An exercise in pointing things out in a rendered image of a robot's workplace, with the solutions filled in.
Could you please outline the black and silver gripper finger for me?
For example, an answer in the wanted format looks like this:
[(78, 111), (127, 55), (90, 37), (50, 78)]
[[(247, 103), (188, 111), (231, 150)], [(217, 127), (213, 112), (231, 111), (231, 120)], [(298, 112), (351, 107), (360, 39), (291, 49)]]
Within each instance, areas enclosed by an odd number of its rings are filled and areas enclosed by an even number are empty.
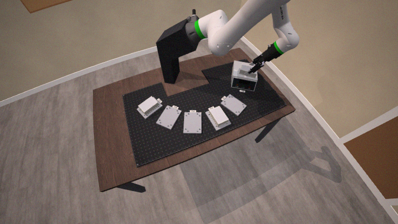
[(249, 65), (251, 65), (251, 66), (256, 65), (256, 63), (258, 63), (259, 59), (262, 58), (262, 54), (259, 55), (258, 57), (256, 57)]
[(257, 64), (250, 70), (248, 70), (244, 75), (248, 76), (251, 73), (255, 73), (257, 70), (259, 70), (261, 67), (264, 66), (264, 61), (262, 63), (259, 63), (262, 60), (262, 58), (257, 62)]

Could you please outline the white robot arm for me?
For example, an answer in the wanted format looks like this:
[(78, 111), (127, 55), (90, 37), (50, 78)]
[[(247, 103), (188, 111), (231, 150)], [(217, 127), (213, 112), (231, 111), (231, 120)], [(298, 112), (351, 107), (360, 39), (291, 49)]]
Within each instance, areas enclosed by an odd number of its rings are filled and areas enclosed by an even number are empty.
[(223, 10), (217, 10), (202, 18), (192, 10), (188, 16), (185, 31), (193, 44), (208, 38), (208, 48), (215, 56), (226, 55), (232, 47), (257, 23), (272, 15), (273, 28), (279, 39), (268, 44), (268, 52), (274, 58), (294, 49), (300, 41), (288, 15), (290, 0), (248, 0), (242, 8), (228, 20)]

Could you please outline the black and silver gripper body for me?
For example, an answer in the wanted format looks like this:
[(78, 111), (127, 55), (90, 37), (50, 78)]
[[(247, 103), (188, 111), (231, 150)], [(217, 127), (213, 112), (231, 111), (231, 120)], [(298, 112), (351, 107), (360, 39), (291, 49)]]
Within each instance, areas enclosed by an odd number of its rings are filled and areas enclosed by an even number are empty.
[(262, 60), (259, 63), (262, 62), (270, 62), (271, 60), (273, 60), (274, 58), (269, 54), (268, 50), (264, 51), (262, 53)]

